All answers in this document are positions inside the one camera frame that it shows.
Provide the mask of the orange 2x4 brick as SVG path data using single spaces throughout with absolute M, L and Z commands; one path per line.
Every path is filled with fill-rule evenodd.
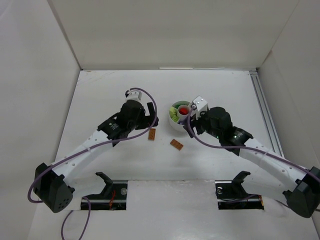
M 156 129 L 155 128 L 151 128 L 149 130 L 149 133 L 148 133 L 148 140 L 154 141 L 155 140 L 155 136 L 156 136 Z
M 179 141 L 177 141 L 176 139 L 172 139 L 171 142 L 170 142 L 170 145 L 173 146 L 174 148 L 176 148 L 177 150 L 181 150 L 184 145 L 181 144 Z

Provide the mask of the red 2x4 brick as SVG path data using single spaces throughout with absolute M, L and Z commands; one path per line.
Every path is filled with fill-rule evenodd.
M 180 105 L 178 108 L 178 113 L 185 116 L 189 114 L 189 107 L 187 105 Z

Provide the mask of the pale yellow small brick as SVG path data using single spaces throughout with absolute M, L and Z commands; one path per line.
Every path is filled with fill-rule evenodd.
M 173 115 L 171 120 L 174 122 L 174 123 L 178 123 L 180 118 L 177 116 L 177 115 Z

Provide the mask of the lime green 2x4 brick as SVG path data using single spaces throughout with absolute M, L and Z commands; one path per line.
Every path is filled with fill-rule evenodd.
M 177 115 L 177 112 L 178 112 L 178 109 L 177 109 L 177 108 L 175 108 L 175 107 L 173 107 L 173 106 L 170 107 L 170 109 L 169 109 L 169 114 L 170 114 L 170 115 L 176 116 L 176 115 Z

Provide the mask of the purple 2x4 brick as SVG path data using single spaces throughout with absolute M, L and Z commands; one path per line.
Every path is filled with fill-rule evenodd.
M 181 119 L 181 120 L 178 122 L 178 124 L 179 124 L 179 125 L 185 125 L 185 124 L 186 124 L 186 121 L 187 121 L 187 118 Z

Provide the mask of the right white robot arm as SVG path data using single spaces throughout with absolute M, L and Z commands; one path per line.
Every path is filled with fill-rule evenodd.
M 227 150 L 250 161 L 278 182 L 266 184 L 241 171 L 228 182 L 232 195 L 223 197 L 216 189 L 217 198 L 226 204 L 243 203 L 257 195 L 274 199 L 303 218 L 310 218 L 320 205 L 320 170 L 297 165 L 263 146 L 249 132 L 233 125 L 230 114 L 222 107 L 208 108 L 190 105 L 184 128 L 191 138 L 213 149 Z

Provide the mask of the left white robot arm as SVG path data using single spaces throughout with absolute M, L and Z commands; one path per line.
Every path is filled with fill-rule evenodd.
M 156 127 L 158 121 L 154 101 L 148 102 L 145 109 L 139 101 L 127 100 L 119 112 L 101 123 L 71 155 L 50 166 L 40 164 L 35 170 L 33 192 L 53 213 L 64 210 L 73 197 L 108 197 L 113 181 L 105 173 L 98 171 L 84 182 L 79 182 L 77 176 L 101 154 L 119 142 L 130 140 L 132 131 L 147 131 Z

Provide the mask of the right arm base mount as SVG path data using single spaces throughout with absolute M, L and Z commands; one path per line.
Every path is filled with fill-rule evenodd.
M 215 195 L 219 210 L 264 210 L 262 197 L 247 193 L 242 183 L 251 173 L 241 171 L 232 180 L 216 180 Z

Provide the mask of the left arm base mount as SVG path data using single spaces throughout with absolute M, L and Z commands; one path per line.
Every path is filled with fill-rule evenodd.
M 76 189 L 81 197 L 81 210 L 125 211 L 127 209 L 127 180 L 112 180 L 103 172 L 83 178 Z

